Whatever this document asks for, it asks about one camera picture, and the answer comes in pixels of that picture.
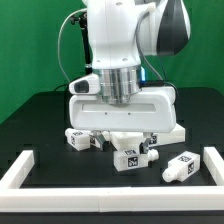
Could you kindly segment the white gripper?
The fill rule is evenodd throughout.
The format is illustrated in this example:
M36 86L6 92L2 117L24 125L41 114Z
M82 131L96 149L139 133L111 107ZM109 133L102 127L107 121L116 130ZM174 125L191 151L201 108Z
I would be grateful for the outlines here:
M131 96L128 104L110 105L98 95L73 95L69 102L71 125L93 132L94 146L103 149L101 131L144 132L141 154L150 148L153 134L171 132L176 125L173 87L147 87Z

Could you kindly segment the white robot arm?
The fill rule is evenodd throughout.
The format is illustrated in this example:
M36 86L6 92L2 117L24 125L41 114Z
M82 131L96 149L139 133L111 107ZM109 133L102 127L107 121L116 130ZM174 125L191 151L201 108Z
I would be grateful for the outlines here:
M141 81L141 58L179 53L190 39L183 0L83 0L92 73L69 85L70 122L89 131L169 133L175 90Z

